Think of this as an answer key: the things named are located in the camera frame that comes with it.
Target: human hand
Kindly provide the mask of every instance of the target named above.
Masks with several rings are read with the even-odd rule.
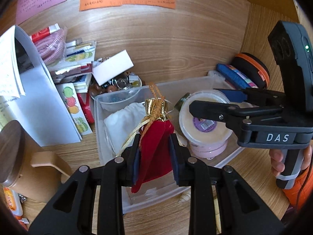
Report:
[[[284,157],[283,153],[279,149],[270,149],[269,154],[271,157],[271,164],[272,164],[271,171],[274,174],[274,176],[277,177],[285,169],[285,165],[281,162]],[[312,156],[312,147],[308,146],[304,150],[303,155],[304,155],[304,160],[301,165],[301,170],[306,169],[310,165],[311,156]]]

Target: orange sleeve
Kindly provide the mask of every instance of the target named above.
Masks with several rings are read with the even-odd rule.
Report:
[[[288,190],[283,189],[283,192],[285,193],[285,195],[289,199],[290,204],[293,207],[295,207],[297,203],[298,193],[300,191],[301,186],[304,183],[304,180],[306,179],[306,176],[308,175],[308,171],[309,171],[309,168],[307,168],[299,177],[295,179],[295,184],[293,188],[288,189]],[[299,210],[304,205],[304,203],[309,198],[312,191],[313,191],[313,172],[311,172],[310,178],[300,194],[297,210]]]

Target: cable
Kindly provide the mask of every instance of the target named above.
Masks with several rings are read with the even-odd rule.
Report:
[[[298,192],[298,196],[297,196],[297,202],[296,202],[296,205],[295,205],[295,211],[298,212],[298,204],[299,204],[299,198],[300,198],[300,194],[301,192],[303,191],[304,187],[306,186],[306,183],[308,182],[309,180],[309,177],[311,175],[311,171],[312,171],[312,167],[313,167],[313,155],[311,156],[311,163],[310,163],[310,166],[309,166],[309,171],[308,171],[308,174],[306,175],[306,179],[304,180],[304,183],[303,185],[301,186],[299,192]]]

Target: pink container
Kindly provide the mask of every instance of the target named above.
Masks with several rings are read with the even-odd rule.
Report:
[[[189,112],[189,105],[195,100],[230,102],[218,90],[200,91],[187,97],[179,112],[179,125],[190,142],[191,151],[198,157],[212,159],[225,150],[233,131],[225,123],[194,118]]]

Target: dark wooden lid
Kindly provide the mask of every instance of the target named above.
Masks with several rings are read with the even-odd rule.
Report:
[[[0,183],[10,186],[19,173],[24,154],[24,131],[17,120],[0,132]]]

